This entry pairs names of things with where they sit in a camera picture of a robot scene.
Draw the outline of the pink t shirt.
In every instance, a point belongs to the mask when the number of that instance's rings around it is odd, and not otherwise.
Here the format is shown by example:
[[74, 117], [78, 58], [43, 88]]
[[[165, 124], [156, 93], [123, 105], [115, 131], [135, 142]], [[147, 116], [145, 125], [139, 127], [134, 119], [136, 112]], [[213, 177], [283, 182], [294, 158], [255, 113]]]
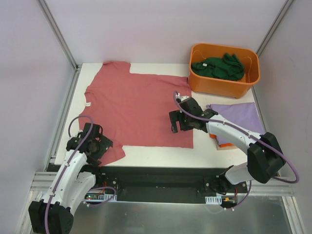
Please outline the pink t shirt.
[[126, 156], [123, 146], [194, 147], [193, 132], [172, 133], [169, 112], [176, 110], [174, 91], [190, 96], [186, 77], [133, 74], [124, 61], [103, 63], [86, 88], [82, 115], [113, 142], [100, 159], [107, 165]]

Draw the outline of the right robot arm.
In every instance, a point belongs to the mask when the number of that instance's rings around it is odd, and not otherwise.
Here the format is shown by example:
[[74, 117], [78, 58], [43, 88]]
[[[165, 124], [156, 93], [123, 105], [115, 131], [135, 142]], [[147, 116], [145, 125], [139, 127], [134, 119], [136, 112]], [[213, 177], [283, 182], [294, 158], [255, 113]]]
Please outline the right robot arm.
[[225, 138], [247, 156], [245, 163], [229, 166], [209, 183], [213, 192], [225, 195], [235, 189], [237, 184], [248, 180], [265, 184], [285, 165], [273, 134], [249, 131], [212, 109], [202, 110], [197, 101], [189, 96], [174, 93], [174, 102], [178, 110], [169, 113], [173, 133], [200, 130]]

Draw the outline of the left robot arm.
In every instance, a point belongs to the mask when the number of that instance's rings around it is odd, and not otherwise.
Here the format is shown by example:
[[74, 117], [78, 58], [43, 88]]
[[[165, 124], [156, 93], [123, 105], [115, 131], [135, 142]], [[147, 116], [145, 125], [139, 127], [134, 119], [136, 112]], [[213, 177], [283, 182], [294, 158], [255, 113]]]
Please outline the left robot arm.
[[100, 159], [112, 145], [98, 124], [86, 123], [82, 132], [70, 138], [52, 184], [40, 201], [32, 201], [28, 208], [35, 233], [70, 233], [74, 214], [85, 195], [103, 184]]

